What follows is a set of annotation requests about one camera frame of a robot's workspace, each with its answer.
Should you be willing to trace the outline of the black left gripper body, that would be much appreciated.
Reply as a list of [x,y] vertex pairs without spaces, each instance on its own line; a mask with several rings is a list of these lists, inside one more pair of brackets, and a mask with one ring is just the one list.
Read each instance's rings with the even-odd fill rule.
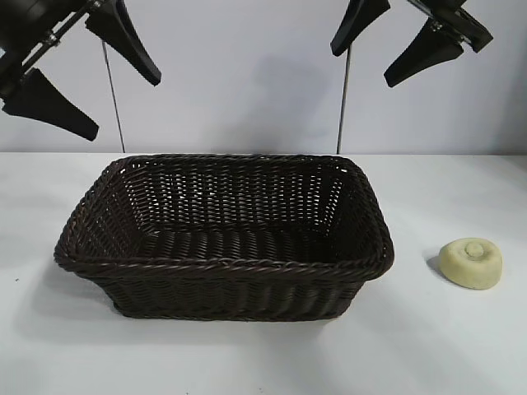
[[2,1],[1,97],[6,99],[20,79],[85,14],[102,1]]

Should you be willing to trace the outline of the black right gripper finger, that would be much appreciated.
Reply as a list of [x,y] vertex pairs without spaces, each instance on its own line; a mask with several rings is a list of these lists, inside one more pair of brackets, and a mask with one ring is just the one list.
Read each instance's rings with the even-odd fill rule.
[[457,59],[464,50],[443,26],[429,18],[411,44],[384,73],[389,87],[397,86],[415,74],[440,63]]
[[334,56],[341,56],[373,21],[390,9],[388,0],[350,0],[330,43]]

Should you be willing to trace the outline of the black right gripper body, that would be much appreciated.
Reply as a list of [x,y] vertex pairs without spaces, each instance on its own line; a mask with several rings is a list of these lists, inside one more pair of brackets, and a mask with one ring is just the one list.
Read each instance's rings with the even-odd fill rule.
[[409,0],[428,16],[431,29],[481,51],[492,40],[490,31],[463,9],[465,0]]

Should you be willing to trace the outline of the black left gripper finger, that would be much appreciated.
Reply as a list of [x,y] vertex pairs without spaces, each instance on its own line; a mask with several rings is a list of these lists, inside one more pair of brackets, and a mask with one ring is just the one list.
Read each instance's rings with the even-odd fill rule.
[[86,28],[131,64],[153,86],[161,83],[161,71],[144,48],[123,0],[100,1],[93,6]]
[[2,111],[67,130],[88,141],[97,137],[99,126],[65,98],[38,68],[32,68],[4,100]]

